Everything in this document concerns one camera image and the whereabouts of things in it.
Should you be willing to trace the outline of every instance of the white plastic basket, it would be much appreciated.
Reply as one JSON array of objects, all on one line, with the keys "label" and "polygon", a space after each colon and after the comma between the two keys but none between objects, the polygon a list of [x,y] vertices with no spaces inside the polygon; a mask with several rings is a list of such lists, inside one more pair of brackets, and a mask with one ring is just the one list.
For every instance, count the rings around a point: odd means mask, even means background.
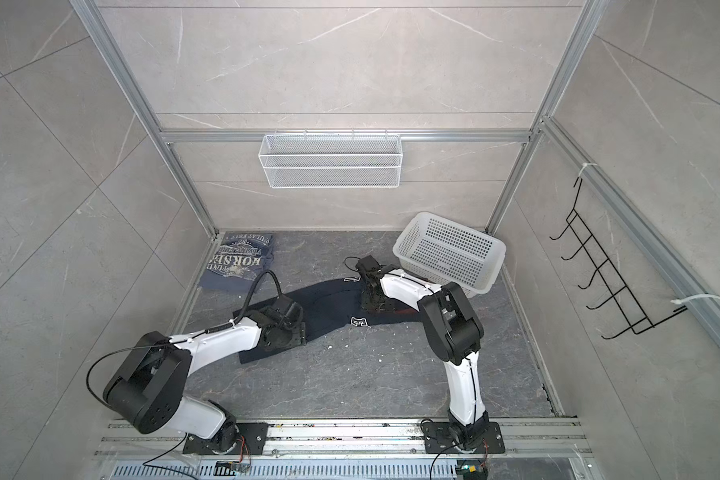
[{"label": "white plastic basket", "polygon": [[421,212],[394,242],[392,252],[405,270],[431,282],[456,282],[470,298],[490,290],[507,246],[468,226]]},{"label": "white plastic basket", "polygon": [[269,134],[259,159],[272,188],[397,187],[403,149],[394,134]]}]

